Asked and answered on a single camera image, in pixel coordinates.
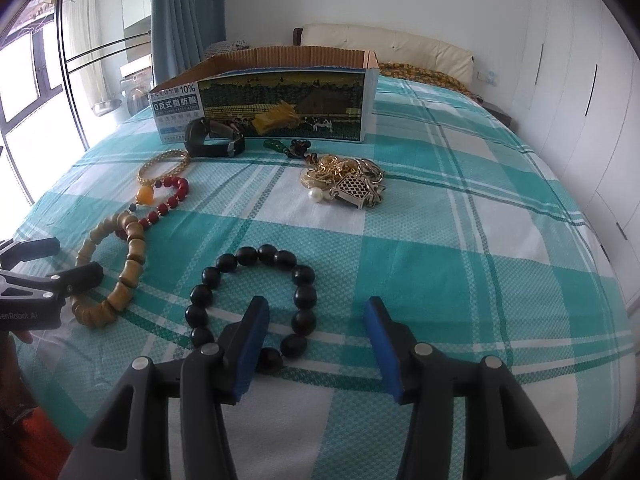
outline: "printed farm picture on box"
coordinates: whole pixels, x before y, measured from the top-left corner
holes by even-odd
[[[250,70],[200,81],[205,117],[247,137],[360,141],[365,72]]]

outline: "black bead bracelet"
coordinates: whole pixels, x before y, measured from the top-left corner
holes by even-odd
[[[184,313],[184,319],[191,330],[191,343],[199,348],[205,343],[213,342],[214,336],[209,330],[209,316],[206,308],[213,304],[212,291],[218,288],[222,274],[234,272],[238,264],[243,267],[254,266],[258,261],[277,269],[291,272],[291,279],[297,286],[293,294],[293,303],[298,311],[291,318],[293,334],[285,336],[278,349],[267,347],[260,350],[256,371],[262,374],[274,374],[282,368],[282,356],[289,359],[299,358],[306,350],[306,337],[316,329],[316,315],[312,309],[318,302],[318,294],[312,286],[316,279],[314,270],[305,265],[298,265],[296,255],[290,251],[279,251],[276,247],[264,244],[253,247],[240,247],[236,254],[221,254],[215,267],[206,267],[202,271],[202,284],[191,290],[191,304]]]

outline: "cardboard box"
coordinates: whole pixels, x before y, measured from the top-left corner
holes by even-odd
[[[360,142],[378,84],[372,50],[265,46],[213,56],[149,94],[163,144],[208,117],[247,137]]]

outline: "wardrobe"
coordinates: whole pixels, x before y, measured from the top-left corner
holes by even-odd
[[[530,0],[511,113],[584,212],[640,321],[640,61],[601,0]]]

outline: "blue curtain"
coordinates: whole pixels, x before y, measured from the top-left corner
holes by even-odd
[[[225,0],[151,0],[151,53],[156,84],[204,58],[226,39]]]

